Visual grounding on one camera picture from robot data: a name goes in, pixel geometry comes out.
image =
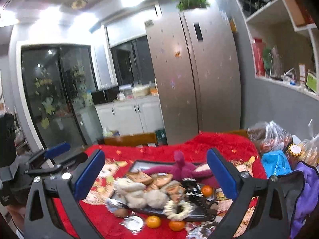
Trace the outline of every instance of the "white roller blind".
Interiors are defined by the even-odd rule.
[[[146,35],[144,22],[157,17],[154,7],[106,25],[110,47]]]

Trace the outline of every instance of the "purple plush toy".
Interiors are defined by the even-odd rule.
[[[190,162],[186,162],[182,151],[174,152],[174,160],[176,163],[172,166],[161,165],[144,170],[143,172],[147,175],[154,173],[171,173],[173,174],[173,180],[176,181],[182,181],[184,178],[194,178],[199,183],[209,185],[213,188],[220,187],[207,164],[195,166]]]

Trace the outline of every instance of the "blue gripper pad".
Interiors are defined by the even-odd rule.
[[[238,196],[237,183],[213,149],[207,151],[207,164],[212,170],[225,196],[228,199],[235,200]]]
[[[73,195],[76,201],[87,197],[104,164],[105,154],[102,150],[97,150],[74,170],[71,183],[74,184]]]
[[[61,143],[55,147],[51,147],[47,149],[47,151],[44,153],[44,158],[49,159],[49,158],[54,158],[57,157],[71,149],[71,145],[69,143]]]

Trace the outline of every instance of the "white scrunchie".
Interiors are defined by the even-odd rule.
[[[181,206],[183,211],[181,213],[176,213],[177,206]],[[192,206],[190,203],[185,201],[180,201],[179,203],[175,203],[173,200],[170,200],[167,202],[167,204],[164,206],[163,213],[167,216],[170,220],[183,220],[189,216],[189,214],[192,212]]]

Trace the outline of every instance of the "white door frame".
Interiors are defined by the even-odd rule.
[[[101,86],[101,80],[100,80],[100,77],[98,74],[98,68],[97,68],[97,62],[96,62],[95,50],[94,50],[93,44],[90,44],[88,42],[83,42],[83,43],[80,42],[79,43],[78,41],[70,42],[70,41],[66,41],[64,39],[56,40],[55,42],[52,42],[52,41],[45,42],[42,40],[41,41],[38,41],[38,40],[17,41],[16,65],[17,65],[18,90],[19,90],[19,94],[20,94],[22,108],[23,108],[24,115],[27,119],[29,129],[31,131],[33,139],[35,140],[39,149],[43,149],[43,145],[40,141],[40,138],[36,132],[36,129],[33,125],[32,119],[31,119],[31,115],[30,115],[29,108],[27,105],[26,94],[25,94],[24,87],[23,87],[23,80],[22,80],[21,49],[22,49],[22,47],[33,46],[33,45],[84,45],[84,46],[90,46],[91,47],[91,58],[92,58],[93,70],[94,70],[94,75],[95,75],[95,79],[96,79],[98,87]]]

